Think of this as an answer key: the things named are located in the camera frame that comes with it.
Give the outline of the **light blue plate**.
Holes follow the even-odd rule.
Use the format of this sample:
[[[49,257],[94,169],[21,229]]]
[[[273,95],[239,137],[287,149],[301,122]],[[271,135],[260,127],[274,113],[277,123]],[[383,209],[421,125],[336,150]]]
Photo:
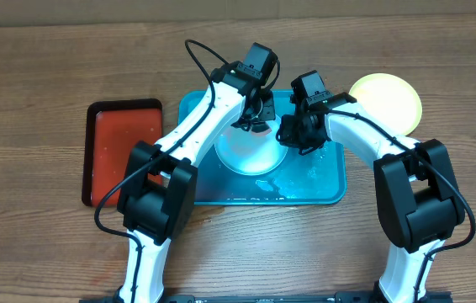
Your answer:
[[[269,173],[281,164],[288,152],[288,148],[276,140],[280,123],[280,117],[276,116],[260,133],[229,127],[214,143],[216,154],[234,173],[246,176]]]

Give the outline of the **green plate back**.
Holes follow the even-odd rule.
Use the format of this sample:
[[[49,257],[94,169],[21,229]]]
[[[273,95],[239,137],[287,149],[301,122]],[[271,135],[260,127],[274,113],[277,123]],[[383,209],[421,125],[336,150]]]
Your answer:
[[[409,135],[420,123],[420,96],[400,77],[388,73],[369,74],[352,85],[350,94],[372,117],[399,135]]]

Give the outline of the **dark sponge with orange base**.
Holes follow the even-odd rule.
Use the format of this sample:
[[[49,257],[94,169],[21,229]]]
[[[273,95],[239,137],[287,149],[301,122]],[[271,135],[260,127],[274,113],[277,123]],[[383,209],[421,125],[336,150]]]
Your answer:
[[[251,126],[251,132],[253,133],[262,133],[270,129],[271,127],[268,125],[267,122],[262,122],[260,124],[253,124]]]

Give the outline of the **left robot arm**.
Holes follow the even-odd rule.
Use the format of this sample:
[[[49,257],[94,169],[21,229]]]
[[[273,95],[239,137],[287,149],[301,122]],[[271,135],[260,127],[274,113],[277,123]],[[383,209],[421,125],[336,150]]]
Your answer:
[[[274,120],[268,78],[279,69],[271,49],[253,44],[244,61],[225,61],[208,74],[203,100],[172,133],[135,144],[117,204],[130,251],[114,301],[160,300],[168,248],[193,210],[198,165],[225,130],[262,132]]]

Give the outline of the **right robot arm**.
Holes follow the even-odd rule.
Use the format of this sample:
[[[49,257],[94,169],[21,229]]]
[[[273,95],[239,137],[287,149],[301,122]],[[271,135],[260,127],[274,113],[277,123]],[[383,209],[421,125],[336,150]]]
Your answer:
[[[446,147],[395,134],[348,93],[332,94],[316,71],[295,78],[293,114],[282,117],[276,138],[306,155],[327,141],[343,145],[372,170],[378,219],[391,245],[369,302],[450,302],[448,292],[429,292],[426,279],[435,256],[456,226],[471,215],[457,186]]]

